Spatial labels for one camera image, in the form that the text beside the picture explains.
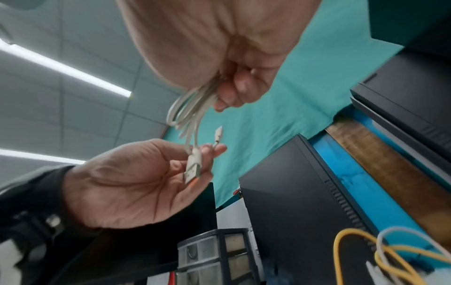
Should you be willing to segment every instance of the black sleeve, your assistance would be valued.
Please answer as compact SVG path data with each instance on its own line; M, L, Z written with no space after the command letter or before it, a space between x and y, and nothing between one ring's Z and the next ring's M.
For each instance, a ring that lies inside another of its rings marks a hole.
M0 242L12 239L23 253L17 265L22 285L53 284L99 233L78 224L65 206L61 188L72 167L51 170L0 189Z

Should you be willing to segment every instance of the ceiling light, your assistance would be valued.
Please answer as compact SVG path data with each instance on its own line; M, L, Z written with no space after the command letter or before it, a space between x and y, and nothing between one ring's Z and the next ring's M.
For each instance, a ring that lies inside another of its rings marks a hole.
M0 39L0 50L15 55L17 57L26 59L28 61L37 63L39 65L45 66L47 68L53 69L55 71L64 73L67 76L71 76L77 79L80 79L82 81L85 81L87 83L93 84L95 86L98 86L100 88L112 91L114 93L117 93L119 95L130 97L131 91L126 90L124 88L121 88L119 86L116 86L114 84L111 84L109 82L106 82L105 80L102 80L100 78L97 78L95 76L89 75L85 72L82 72L78 69L75 69L73 67L67 66L61 62L57 62L53 59L50 59L48 57L45 57L41 54L35 53L31 50L28 50L24 47L18 46L16 44L8 44L2 39Z
M24 153L21 151L2 149L2 148L0 148L0 155L9 156L9 157L18 157L18 158L28 158L28 159L34 159L34 160L42 160L42 161L47 161L47 162L61 162L61 163L70 163L70 164L85 163L84 160L71 159L71 158L58 157L58 156L50 156L50 155L44 155L44 154Z

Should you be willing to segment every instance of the hand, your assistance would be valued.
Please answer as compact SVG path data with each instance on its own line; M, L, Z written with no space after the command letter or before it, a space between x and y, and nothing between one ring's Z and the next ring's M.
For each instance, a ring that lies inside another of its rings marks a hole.
M183 180L184 146L151 139L120 146L72 168L63 197L75 218L90 228L132 228L166 220L190 205L213 179L213 158L227 150L202 146L197 182Z
M260 99L321 0L117 0L150 67L180 87L218 72L216 111Z

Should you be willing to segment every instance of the wooden board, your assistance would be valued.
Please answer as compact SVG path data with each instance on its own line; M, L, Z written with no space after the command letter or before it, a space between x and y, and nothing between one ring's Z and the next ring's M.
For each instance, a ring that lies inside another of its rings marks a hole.
M451 250L451 194L352 118L326 131L442 246Z

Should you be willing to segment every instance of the teal fabric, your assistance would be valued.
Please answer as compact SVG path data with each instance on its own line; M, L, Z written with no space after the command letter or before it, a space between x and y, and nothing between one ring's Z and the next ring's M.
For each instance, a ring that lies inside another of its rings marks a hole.
M213 166L216 206L239 186L238 178L300 133L310 138L350 104L349 89L400 46L371 39L366 0L323 0L271 90L256 103L204 117L199 142L212 142L223 126L228 151ZM170 128L169 141L182 142Z

